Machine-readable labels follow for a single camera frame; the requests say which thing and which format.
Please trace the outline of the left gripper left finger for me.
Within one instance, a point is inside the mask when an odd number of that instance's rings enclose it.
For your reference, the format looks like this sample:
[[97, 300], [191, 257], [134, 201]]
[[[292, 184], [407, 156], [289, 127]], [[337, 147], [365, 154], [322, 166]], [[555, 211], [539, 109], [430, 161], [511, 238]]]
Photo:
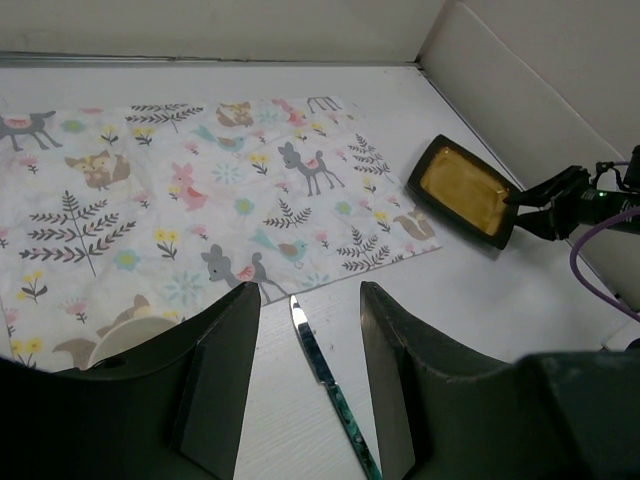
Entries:
[[5, 479], [230, 479], [261, 296], [245, 282], [87, 370], [1, 363]]

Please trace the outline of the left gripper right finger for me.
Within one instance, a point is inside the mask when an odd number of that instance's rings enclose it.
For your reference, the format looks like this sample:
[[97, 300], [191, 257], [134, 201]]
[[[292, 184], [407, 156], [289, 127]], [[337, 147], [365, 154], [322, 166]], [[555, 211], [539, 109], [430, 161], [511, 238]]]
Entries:
[[361, 333], [386, 479], [635, 479], [639, 353], [504, 362], [360, 287]]

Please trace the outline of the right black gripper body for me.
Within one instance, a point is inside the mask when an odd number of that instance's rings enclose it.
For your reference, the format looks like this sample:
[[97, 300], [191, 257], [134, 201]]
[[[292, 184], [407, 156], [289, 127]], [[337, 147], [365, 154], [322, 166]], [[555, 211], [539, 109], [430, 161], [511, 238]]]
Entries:
[[638, 234], [639, 149], [627, 161], [598, 162], [594, 174], [570, 166], [531, 189], [508, 194], [504, 203], [532, 207], [515, 225], [545, 240], [564, 240], [580, 225], [596, 226], [629, 211], [634, 213], [610, 228]]

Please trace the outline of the square yellow black plate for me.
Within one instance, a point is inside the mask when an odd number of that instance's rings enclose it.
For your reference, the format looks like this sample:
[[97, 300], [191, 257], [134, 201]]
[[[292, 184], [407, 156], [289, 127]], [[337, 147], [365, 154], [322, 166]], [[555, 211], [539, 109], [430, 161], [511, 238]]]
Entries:
[[431, 141], [407, 188], [472, 238], [499, 250], [510, 240], [518, 207], [506, 199], [519, 188], [450, 138], [440, 134]]

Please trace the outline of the floral animal print cloth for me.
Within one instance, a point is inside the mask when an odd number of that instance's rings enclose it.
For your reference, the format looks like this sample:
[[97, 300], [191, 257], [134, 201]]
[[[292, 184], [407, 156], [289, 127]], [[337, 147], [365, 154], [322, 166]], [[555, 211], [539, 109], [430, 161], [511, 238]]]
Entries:
[[336, 97], [1, 118], [1, 318], [26, 367], [88, 368], [113, 327], [244, 282], [268, 304], [438, 246]]

